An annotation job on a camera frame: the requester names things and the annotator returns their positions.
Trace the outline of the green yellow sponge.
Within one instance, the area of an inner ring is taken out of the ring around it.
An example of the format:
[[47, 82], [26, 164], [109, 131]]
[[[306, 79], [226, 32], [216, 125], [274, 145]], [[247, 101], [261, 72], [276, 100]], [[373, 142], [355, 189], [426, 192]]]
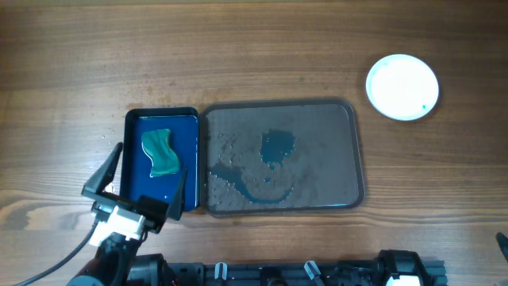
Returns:
[[144, 154], [152, 162], [151, 177], [175, 174], [180, 170], [180, 160], [170, 145], [171, 131], [155, 129], [141, 135]]

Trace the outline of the white plate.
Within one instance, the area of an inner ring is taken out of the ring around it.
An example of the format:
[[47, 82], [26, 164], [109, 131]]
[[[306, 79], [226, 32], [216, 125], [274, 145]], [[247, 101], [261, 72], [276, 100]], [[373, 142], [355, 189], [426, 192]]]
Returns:
[[429, 114], [440, 94], [433, 70], [424, 61], [406, 54], [378, 60], [368, 72], [365, 90], [378, 112], [404, 122]]

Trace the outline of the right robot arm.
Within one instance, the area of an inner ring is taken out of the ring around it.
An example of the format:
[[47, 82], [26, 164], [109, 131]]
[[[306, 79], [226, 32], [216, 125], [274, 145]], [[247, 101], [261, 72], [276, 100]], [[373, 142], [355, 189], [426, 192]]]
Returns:
[[382, 286], [437, 285], [415, 252], [383, 250], [379, 253], [378, 282]]

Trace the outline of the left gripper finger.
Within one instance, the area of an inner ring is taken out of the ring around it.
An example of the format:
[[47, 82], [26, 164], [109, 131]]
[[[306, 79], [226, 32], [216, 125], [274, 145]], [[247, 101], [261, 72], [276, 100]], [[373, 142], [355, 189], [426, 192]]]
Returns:
[[179, 221], [182, 217], [185, 207], [185, 187], [187, 180], [188, 168], [184, 168], [183, 174], [179, 180], [178, 187], [176, 188], [175, 194], [170, 205], [166, 211], [166, 217]]
[[117, 164], [123, 149], [123, 143], [118, 142], [105, 162], [93, 173], [83, 185], [82, 194], [100, 194], [106, 186], [113, 182]]

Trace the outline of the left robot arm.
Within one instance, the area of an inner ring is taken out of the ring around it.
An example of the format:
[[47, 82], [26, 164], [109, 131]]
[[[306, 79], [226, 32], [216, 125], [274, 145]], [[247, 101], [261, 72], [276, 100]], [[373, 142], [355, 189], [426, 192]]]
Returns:
[[178, 285], [179, 278], [160, 254], [138, 256], [148, 234], [158, 234], [168, 219], [180, 220], [187, 172], [179, 180], [171, 203], [141, 196], [138, 201], [106, 192], [113, 182], [123, 144], [115, 145], [106, 161], [83, 185], [81, 195], [94, 201], [94, 226], [86, 242], [97, 247], [70, 285]]

